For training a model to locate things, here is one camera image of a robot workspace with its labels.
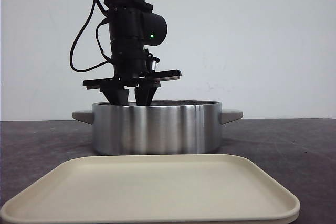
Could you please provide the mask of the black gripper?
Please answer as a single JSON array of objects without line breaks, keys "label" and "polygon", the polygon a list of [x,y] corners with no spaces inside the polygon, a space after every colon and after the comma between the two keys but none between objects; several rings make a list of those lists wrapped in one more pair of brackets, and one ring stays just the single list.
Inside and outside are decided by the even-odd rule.
[{"label": "black gripper", "polygon": [[[150,53],[145,47],[136,49],[133,54],[128,49],[126,53],[117,52],[116,55],[107,57],[106,62],[114,66],[114,76],[129,83],[142,81],[169,81],[179,79],[182,75],[177,69],[167,71],[148,72],[146,56]],[[137,106],[150,106],[160,82],[143,83],[134,89]],[[128,106],[129,89],[115,87],[100,87],[112,106]]]}]

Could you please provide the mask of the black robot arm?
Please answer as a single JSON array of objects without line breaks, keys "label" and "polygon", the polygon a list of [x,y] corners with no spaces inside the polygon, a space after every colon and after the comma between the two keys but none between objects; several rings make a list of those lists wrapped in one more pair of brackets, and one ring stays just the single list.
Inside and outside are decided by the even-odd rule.
[{"label": "black robot arm", "polygon": [[93,0],[105,18],[100,26],[108,24],[111,56],[103,54],[105,64],[113,65],[112,78],[83,81],[87,89],[99,89],[111,105],[127,106],[129,87],[135,91],[138,106],[149,106],[160,83],[179,79],[179,70],[156,71],[159,58],[148,46],[161,44],[167,35],[165,19],[152,12],[153,6],[145,0]]}]

